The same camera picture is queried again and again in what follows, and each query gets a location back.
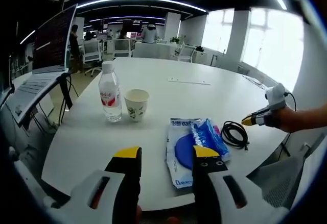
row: blue sponge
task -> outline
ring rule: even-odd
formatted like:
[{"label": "blue sponge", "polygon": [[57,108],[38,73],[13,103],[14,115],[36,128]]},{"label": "blue sponge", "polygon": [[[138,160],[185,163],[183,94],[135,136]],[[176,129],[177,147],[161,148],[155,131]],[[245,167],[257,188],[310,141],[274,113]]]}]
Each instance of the blue sponge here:
[{"label": "blue sponge", "polygon": [[193,145],[195,145],[193,134],[181,137],[175,145],[175,156],[178,162],[187,169],[193,167]]}]

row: laptop keyboard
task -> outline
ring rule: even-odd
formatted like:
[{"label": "laptop keyboard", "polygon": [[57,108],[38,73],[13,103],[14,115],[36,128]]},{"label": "laptop keyboard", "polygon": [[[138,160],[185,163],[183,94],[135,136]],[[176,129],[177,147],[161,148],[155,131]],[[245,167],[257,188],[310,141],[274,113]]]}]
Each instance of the laptop keyboard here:
[{"label": "laptop keyboard", "polygon": [[54,73],[46,73],[43,74],[34,74],[30,78],[28,78],[21,86],[19,86],[18,90],[37,94],[41,91],[49,82],[53,79],[57,78],[58,74]]}]

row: bottle cap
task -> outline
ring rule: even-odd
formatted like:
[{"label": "bottle cap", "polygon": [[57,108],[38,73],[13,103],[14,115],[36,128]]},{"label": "bottle cap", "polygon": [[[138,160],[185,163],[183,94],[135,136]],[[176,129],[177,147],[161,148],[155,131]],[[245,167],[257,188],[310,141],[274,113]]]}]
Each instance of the bottle cap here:
[{"label": "bottle cap", "polygon": [[114,70],[113,61],[105,61],[102,63],[103,74],[111,73]]}]

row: plastic bag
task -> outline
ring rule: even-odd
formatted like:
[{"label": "plastic bag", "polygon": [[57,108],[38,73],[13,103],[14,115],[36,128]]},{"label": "plastic bag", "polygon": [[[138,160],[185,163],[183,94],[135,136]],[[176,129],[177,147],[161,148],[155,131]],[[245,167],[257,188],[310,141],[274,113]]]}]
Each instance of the plastic bag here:
[{"label": "plastic bag", "polygon": [[209,119],[199,119],[191,124],[195,144],[211,148],[216,151],[222,160],[230,159],[230,153],[223,142],[221,135],[215,131]]}]

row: plastic bottle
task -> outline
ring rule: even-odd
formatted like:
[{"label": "plastic bottle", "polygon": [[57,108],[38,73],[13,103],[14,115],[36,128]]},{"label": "plastic bottle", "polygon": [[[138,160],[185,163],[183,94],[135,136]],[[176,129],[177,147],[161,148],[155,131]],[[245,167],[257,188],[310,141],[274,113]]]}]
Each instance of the plastic bottle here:
[{"label": "plastic bottle", "polygon": [[103,110],[110,122],[122,119],[120,86],[112,61],[102,63],[102,75],[99,81],[100,98]]}]

